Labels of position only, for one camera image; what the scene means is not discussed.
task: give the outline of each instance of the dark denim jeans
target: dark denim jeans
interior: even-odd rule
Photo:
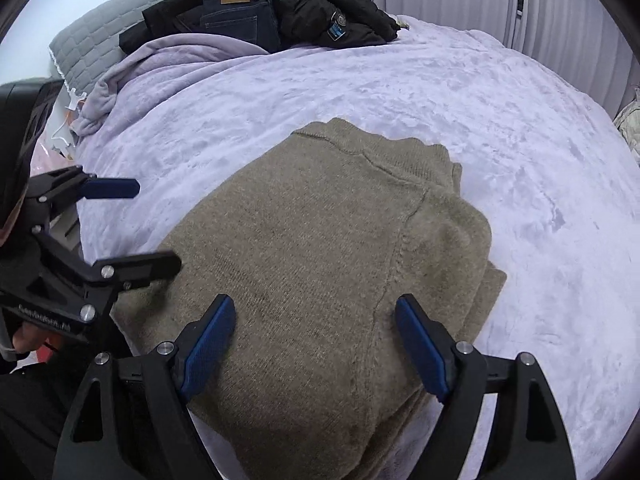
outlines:
[[[271,0],[222,3],[203,0],[200,28],[209,34],[230,36],[261,46],[269,53],[280,50],[280,35]]]

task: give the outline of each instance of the gray pillow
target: gray pillow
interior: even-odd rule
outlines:
[[[109,0],[61,30],[49,53],[67,89],[89,93],[98,78],[125,54],[118,46],[123,30],[140,22],[142,10],[161,0]]]

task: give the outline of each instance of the lavender fleece blanket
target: lavender fleece blanket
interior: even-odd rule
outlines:
[[[411,29],[385,46],[267,56],[186,34],[110,69],[73,124],[79,161],[142,191],[79,204],[84,255],[153,251],[222,181],[312,121],[444,144],[509,277],[476,346],[536,355],[578,478],[591,479],[640,399],[640,171],[604,110],[548,69],[482,32],[404,19]],[[432,402],[407,428],[382,478],[406,478],[437,413]],[[483,412],[462,478],[475,477],[491,418]],[[225,443],[200,429],[223,472],[242,478]]]

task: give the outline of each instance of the hand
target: hand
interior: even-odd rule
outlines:
[[[18,354],[36,351],[52,335],[54,335],[53,332],[43,330],[31,323],[23,323],[14,334],[14,348]]]

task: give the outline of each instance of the folded sweater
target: folded sweater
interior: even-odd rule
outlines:
[[[252,480],[375,478],[426,394],[393,320],[412,293],[473,340],[504,283],[486,218],[441,145],[311,123],[203,199],[163,245],[170,285],[114,314],[143,351],[219,292],[238,323],[220,376],[190,408]]]

